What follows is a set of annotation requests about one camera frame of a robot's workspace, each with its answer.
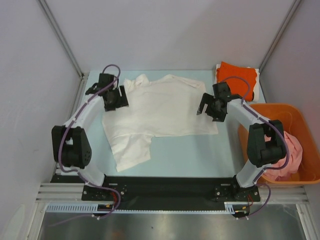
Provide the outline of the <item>aluminium frame rail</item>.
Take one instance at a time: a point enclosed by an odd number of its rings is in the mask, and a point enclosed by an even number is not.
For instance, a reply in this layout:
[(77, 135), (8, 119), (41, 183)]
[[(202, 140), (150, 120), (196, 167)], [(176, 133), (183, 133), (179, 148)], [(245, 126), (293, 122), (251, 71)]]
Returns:
[[(72, 104), (72, 116), (80, 106), (84, 96), (85, 86), (88, 81), (89, 73), (83, 74), (77, 88), (76, 96)], [(42, 183), (36, 196), (37, 203), (74, 203), (82, 200), (83, 183)]]

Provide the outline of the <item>left corner frame post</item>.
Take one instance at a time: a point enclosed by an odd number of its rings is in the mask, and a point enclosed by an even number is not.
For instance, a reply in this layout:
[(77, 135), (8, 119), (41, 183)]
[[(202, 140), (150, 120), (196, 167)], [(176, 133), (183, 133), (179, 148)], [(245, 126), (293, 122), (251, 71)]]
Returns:
[(59, 23), (57, 22), (50, 6), (48, 5), (47, 1), (46, 0), (37, 0), (36, 2), (38, 3), (40, 9), (42, 10), (49, 26), (51, 27), (55, 37), (57, 38), (58, 42), (60, 43), (66, 57), (68, 58), (71, 66), (73, 67), (77, 76), (79, 78), (82, 78), (84, 76), (84, 73), (81, 70), (81, 67), (80, 67), (65, 35), (63, 34), (63, 32), (59, 26)]

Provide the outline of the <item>pink t-shirt in bin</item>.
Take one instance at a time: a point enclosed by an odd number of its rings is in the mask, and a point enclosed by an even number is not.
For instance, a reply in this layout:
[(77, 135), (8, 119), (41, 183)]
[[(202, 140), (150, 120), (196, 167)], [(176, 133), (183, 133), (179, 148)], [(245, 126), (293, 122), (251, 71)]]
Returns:
[(281, 170), (267, 169), (265, 171), (263, 176), (272, 181), (289, 181), (291, 176), (298, 172), (302, 162), (303, 148), (298, 139), (286, 131), (284, 131), (284, 139), (289, 150), (288, 164)]

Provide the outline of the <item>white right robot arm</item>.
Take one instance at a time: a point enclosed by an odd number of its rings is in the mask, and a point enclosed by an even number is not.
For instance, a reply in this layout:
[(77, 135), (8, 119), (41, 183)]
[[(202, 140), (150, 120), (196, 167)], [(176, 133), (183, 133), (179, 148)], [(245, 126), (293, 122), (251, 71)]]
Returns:
[(224, 122), (227, 115), (235, 118), (248, 131), (246, 154), (248, 160), (234, 178), (236, 185), (230, 188), (231, 196), (242, 201), (266, 170), (282, 170), (290, 159), (280, 120), (270, 120), (254, 110), (243, 97), (232, 94), (226, 82), (213, 86), (213, 95), (204, 93), (197, 114), (205, 113), (214, 122)]

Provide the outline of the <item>corner frame post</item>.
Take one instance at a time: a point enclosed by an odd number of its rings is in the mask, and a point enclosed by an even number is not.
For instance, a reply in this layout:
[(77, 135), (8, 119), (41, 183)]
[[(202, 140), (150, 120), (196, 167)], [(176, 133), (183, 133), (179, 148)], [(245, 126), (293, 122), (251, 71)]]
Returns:
[(81, 67), (80, 67), (65, 35), (63, 34), (63, 32), (59, 26), (59, 23), (57, 22), (50, 6), (48, 5), (47, 1), (46, 0), (37, 0), (36, 2), (38, 3), (40, 9), (42, 10), (49, 26), (51, 27), (55, 37), (57, 38), (58, 42), (60, 43), (66, 57), (68, 58), (71, 66), (73, 67), (77, 76), (79, 78), (82, 78), (84, 76), (84, 73), (81, 70)]
[(276, 50), (280, 40), (282, 39), (284, 33), (286, 32), (287, 28), (289, 27), (290, 23), (294, 19), (295, 15), (297, 14), (299, 8), (301, 7), (303, 0), (293, 0), (292, 4), (290, 5), (280, 27), (278, 28), (268, 50), (266, 51), (260, 65), (259, 65), (259, 72), (262, 73), (264, 68), (266, 67), (267, 63), (269, 62), (271, 56), (273, 55), (274, 51)]

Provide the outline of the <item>white t-shirt red graphic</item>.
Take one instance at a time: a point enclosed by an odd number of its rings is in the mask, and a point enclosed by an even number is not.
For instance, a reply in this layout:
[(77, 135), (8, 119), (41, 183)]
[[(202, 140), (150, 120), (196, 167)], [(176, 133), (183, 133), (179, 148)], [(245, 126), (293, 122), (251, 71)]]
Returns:
[(151, 159), (153, 137), (217, 135), (218, 127), (197, 114), (205, 83), (172, 74), (149, 81), (145, 74), (125, 79), (129, 105), (103, 114), (102, 126), (118, 172)]

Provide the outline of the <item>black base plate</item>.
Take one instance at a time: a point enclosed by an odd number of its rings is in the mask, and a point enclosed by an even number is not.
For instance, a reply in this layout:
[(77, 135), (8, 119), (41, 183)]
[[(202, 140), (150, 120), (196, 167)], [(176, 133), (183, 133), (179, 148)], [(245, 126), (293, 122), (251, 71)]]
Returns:
[(253, 204), (261, 200), (256, 186), (239, 188), (234, 177), (107, 176), (103, 189), (85, 186), (81, 200), (125, 209), (210, 209), (218, 203)]

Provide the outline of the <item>right corner frame post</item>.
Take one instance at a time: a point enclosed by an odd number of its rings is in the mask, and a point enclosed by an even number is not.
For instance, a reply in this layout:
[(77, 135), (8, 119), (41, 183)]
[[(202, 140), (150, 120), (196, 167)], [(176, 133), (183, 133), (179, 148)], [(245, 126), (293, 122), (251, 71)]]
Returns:
[(278, 28), (268, 50), (266, 51), (260, 65), (259, 65), (259, 72), (262, 73), (264, 68), (266, 67), (267, 63), (269, 62), (271, 56), (273, 55), (274, 51), (276, 50), (280, 40), (282, 39), (284, 33), (286, 32), (287, 28), (289, 27), (290, 23), (294, 19), (295, 15), (297, 14), (299, 8), (301, 7), (303, 0), (293, 0), (292, 4), (290, 5), (280, 27)]

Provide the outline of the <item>orange plastic bin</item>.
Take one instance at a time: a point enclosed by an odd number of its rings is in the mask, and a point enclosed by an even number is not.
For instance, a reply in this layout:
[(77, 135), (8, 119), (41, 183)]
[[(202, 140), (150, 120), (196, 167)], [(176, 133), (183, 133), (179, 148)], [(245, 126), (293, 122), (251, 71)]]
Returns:
[[(296, 137), (302, 146), (302, 160), (297, 173), (293, 174), (288, 181), (272, 181), (264, 176), (264, 173), (259, 178), (259, 183), (268, 183), (274, 185), (312, 185), (320, 182), (320, 153), (314, 141), (314, 138), (309, 130), (307, 122), (303, 114), (293, 105), (285, 103), (254, 103), (250, 105), (259, 115), (268, 118), (271, 121), (278, 120), (282, 123), (284, 131)], [(275, 134), (275, 139), (264, 135), (264, 142), (267, 143), (286, 143), (284, 137), (279, 138)], [(280, 159), (273, 164), (273, 168), (280, 168), (287, 165), (286, 157)]]

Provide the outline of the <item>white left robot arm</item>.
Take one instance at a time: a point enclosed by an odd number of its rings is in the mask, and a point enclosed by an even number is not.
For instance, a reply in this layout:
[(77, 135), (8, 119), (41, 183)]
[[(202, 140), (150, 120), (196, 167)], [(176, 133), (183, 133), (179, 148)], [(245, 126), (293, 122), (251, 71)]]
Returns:
[(118, 83), (119, 75), (100, 73), (98, 82), (87, 89), (84, 102), (73, 116), (51, 130), (53, 156), (61, 171), (76, 173), (86, 184), (94, 186), (93, 194), (100, 200), (110, 196), (111, 188), (103, 183), (104, 173), (92, 162), (86, 130), (98, 114), (129, 105), (125, 87)]

